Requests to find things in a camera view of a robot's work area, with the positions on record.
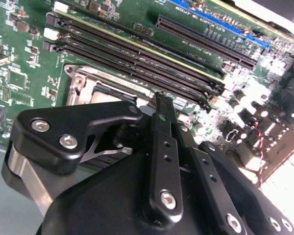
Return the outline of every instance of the motherboard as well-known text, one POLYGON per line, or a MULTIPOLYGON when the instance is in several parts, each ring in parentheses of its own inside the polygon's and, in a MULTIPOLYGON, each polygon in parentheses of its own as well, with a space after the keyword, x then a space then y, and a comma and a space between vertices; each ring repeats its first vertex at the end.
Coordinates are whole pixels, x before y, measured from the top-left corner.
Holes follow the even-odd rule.
POLYGON ((0 0, 0 143, 26 109, 161 92, 198 144, 273 171, 294 151, 294 0, 269 2, 0 0))

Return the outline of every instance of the electrolytic capacitor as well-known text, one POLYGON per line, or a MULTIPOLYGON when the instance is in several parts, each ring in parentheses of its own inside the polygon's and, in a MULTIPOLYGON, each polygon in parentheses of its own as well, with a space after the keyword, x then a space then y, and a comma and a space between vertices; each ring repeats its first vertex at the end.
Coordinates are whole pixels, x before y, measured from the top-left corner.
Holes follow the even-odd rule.
POLYGON ((256 109, 255 115, 260 116, 262 118, 268 116, 268 111, 265 110, 265 108, 257 102, 252 102, 251 106, 253 106, 256 109))
POLYGON ((245 125, 252 127, 254 126, 255 122, 257 121, 257 118, 251 114, 247 109, 243 109, 241 113, 239 113, 240 118, 243 120, 245 125))
POLYGON ((237 95, 236 95, 236 98, 237 100, 244 104, 244 103, 247 103, 248 102, 248 98, 247 96, 243 93, 243 92, 239 92, 237 95))
POLYGON ((231 107, 234 110, 234 112, 237 114, 243 110, 243 106, 241 104, 239 104, 239 102, 237 102, 237 101, 233 101, 231 103, 231 107))

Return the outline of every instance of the green circuit board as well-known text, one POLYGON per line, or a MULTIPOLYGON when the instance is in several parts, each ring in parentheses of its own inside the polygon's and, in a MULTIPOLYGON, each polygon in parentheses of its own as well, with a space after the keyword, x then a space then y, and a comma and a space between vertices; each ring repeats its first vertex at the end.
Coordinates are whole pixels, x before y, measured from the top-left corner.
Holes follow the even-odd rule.
MULTIPOLYGON (((155 48, 152 43, 142 42, 139 38, 131 36, 130 33, 117 29, 117 25, 129 29, 129 31, 135 31, 134 25, 150 29, 152 33, 150 34, 149 31, 147 37, 180 51, 188 58, 193 58, 194 62, 198 64, 196 66, 197 72, 208 74, 212 80, 215 79, 226 84, 229 91, 244 89, 247 94, 258 91, 256 99, 260 103, 266 102, 271 92, 279 88, 276 81, 281 81, 284 76, 289 76, 294 70, 294 40, 288 40, 287 35, 281 37, 270 28, 258 26, 218 5, 216 1, 202 1, 202 9, 216 17, 226 15, 231 18, 233 25, 245 27, 250 30, 250 33, 253 32, 253 29, 257 29, 265 35, 262 40, 271 43, 271 53, 266 56, 262 55, 264 47, 244 40, 239 35, 213 24, 169 0, 96 1, 97 5, 109 5, 104 13, 102 13, 102 7, 99 12, 90 11, 90 4, 94 2, 91 0, 62 0, 60 2, 70 6, 67 12, 56 9, 60 16, 84 24, 91 24, 93 27, 100 27, 121 37, 126 37, 132 42, 140 43, 140 45, 157 53, 169 56, 179 63, 192 65, 161 48, 155 48), (257 66, 254 70, 247 70, 233 64, 228 64, 225 67, 224 60, 219 56, 158 29, 155 24, 159 15, 169 17, 175 22, 257 60, 257 66), (104 24, 100 19, 106 19, 115 25, 104 24)), ((46 27, 50 27, 46 25, 46 14, 53 10, 53 6, 54 1, 51 0, 0 0, 0 40, 2 44, 0 53, 9 57, 9 63, 0 66, 0 107, 5 113, 5 120, 0 124, 0 142, 3 144, 8 143, 13 119, 19 112, 26 109, 66 104, 71 79, 63 72, 65 64, 90 65, 106 70, 115 76, 119 75, 113 69, 103 68, 71 53, 59 54, 43 50, 43 42, 46 40, 44 31, 46 27), (12 16, 17 16, 18 19, 14 20, 12 16)), ((123 78, 131 80, 131 77, 123 76, 123 78)), ((230 98, 231 94, 224 95, 225 100, 230 98)), ((192 121, 201 120, 204 124, 205 131, 200 135, 200 138, 198 137, 198 141, 202 138, 215 140, 220 135, 220 131, 216 128, 218 123, 223 118, 232 118, 230 107, 218 105, 217 102, 211 100, 208 102, 214 108, 210 114, 191 103, 184 105, 184 108, 181 109, 188 114, 195 112, 192 121)))

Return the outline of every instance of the mounting hole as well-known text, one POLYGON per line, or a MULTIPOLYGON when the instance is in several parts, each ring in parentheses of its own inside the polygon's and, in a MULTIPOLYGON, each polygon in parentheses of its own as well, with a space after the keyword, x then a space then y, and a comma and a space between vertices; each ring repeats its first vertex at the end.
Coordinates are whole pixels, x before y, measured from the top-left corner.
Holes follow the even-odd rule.
POLYGON ((279 225, 279 223, 273 219, 272 217, 269 217, 269 221, 271 223, 271 225, 278 231, 280 232, 281 231, 281 226, 279 225))
POLYGON ((209 177, 210 177, 210 179, 211 179, 213 182, 216 182, 216 181, 217 181, 217 179, 216 179, 213 175, 210 175, 209 177))
POLYGON ((168 155, 163 156, 163 158, 164 158, 168 163, 172 162, 172 159, 171 159, 168 155))
POLYGON ((206 165, 209 165, 209 162, 206 159, 202 160, 206 165))
POLYGON ((67 72, 68 72, 68 73, 71 73, 71 72, 73 72, 73 69, 72 69, 72 67, 67 67, 67 72))
POLYGON ((286 221, 283 218, 281 219, 281 221, 282 221, 284 227, 286 227, 286 229, 289 230, 289 232, 293 232, 293 228, 288 221, 286 221))
POLYGON ((159 118, 160 118, 162 121, 166 121, 166 117, 163 116, 162 114, 159 114, 159 118))
POLYGON ((169 142, 164 141, 163 144, 165 145, 165 147, 168 147, 168 148, 171 147, 171 144, 169 144, 169 142))

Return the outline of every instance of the ram slot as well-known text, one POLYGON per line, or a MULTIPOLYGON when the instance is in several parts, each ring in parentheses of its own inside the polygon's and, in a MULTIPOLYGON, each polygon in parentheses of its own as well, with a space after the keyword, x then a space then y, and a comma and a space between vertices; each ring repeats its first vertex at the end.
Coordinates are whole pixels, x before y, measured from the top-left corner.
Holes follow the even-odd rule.
POLYGON ((159 15, 156 27, 244 68, 253 70, 257 65, 256 60, 187 28, 182 24, 170 20, 165 16, 159 15))
POLYGON ((119 60, 113 60, 111 58, 101 56, 100 54, 92 53, 85 48, 79 47, 78 45, 59 45, 52 44, 50 42, 44 42, 43 48, 48 51, 56 51, 59 53, 66 51, 67 53, 83 57, 98 65, 111 68, 112 70, 120 72, 123 75, 127 75, 133 79, 158 87, 162 91, 179 96, 193 103, 197 103, 207 112, 210 112, 211 110, 210 105, 204 98, 204 93, 195 91, 194 89, 189 89, 188 87, 179 83, 168 81, 167 79, 164 79, 160 76, 152 76, 152 73, 148 72, 147 70, 135 70, 134 67, 128 67, 126 63, 120 63, 119 60))
POLYGON ((212 76, 204 71, 195 68, 194 66, 187 65, 174 58, 157 52, 137 42, 132 42, 127 38, 123 38, 112 32, 101 29, 96 25, 90 26, 88 23, 72 20, 70 18, 54 16, 52 13, 47 14, 47 24, 55 27, 61 27, 77 35, 88 34, 90 37, 97 37, 109 41, 109 43, 119 45, 133 50, 137 54, 141 54, 150 61, 155 61, 163 68, 170 68, 174 74, 184 74, 188 77, 193 77, 198 82, 204 82, 213 90, 222 93, 224 91, 224 84, 220 78, 212 76))
POLYGON ((127 63, 128 65, 135 66, 137 69, 141 71, 146 71, 146 73, 152 73, 153 76, 159 77, 162 80, 174 81, 196 92, 207 92, 207 94, 209 95, 218 95, 218 93, 215 93, 210 89, 208 90, 207 87, 199 86, 198 84, 195 84, 194 82, 189 81, 186 78, 176 77, 172 74, 167 73, 166 71, 161 70, 160 67, 153 67, 148 64, 145 64, 145 62, 143 61, 137 60, 135 58, 132 58, 131 56, 127 56, 123 53, 120 53, 119 50, 110 47, 105 47, 103 45, 99 45, 98 43, 89 41, 85 38, 80 38, 76 36, 66 36, 63 39, 70 45, 80 45, 82 47, 87 47, 88 51, 93 51, 95 53, 103 53, 105 56, 111 56, 119 61, 122 61, 122 63, 127 63))
POLYGON ((184 76, 184 77, 180 76, 179 79, 187 79, 185 77, 188 77, 189 78, 187 79, 188 82, 193 81, 193 83, 198 86, 202 86, 202 87, 205 86, 206 88, 210 87, 212 90, 218 93, 222 93, 224 90, 223 84, 215 82, 202 74, 196 73, 179 64, 176 64, 174 62, 161 58, 160 56, 150 53, 148 51, 144 51, 134 45, 131 45, 125 41, 121 41, 120 39, 114 38, 108 34, 105 34, 93 28, 87 27, 81 23, 72 22, 71 25, 63 25, 63 28, 68 30, 71 33, 75 33, 77 37, 81 37, 80 33, 83 32, 85 34, 88 34, 90 37, 94 39, 97 38, 99 40, 105 40, 112 46, 118 47, 121 50, 126 51, 128 53, 137 55, 140 58, 142 58, 142 60, 145 60, 146 62, 151 62, 156 64, 158 69, 163 68, 165 69, 166 73, 168 73, 168 71, 171 71, 171 74, 174 74, 175 76, 179 74, 184 76))

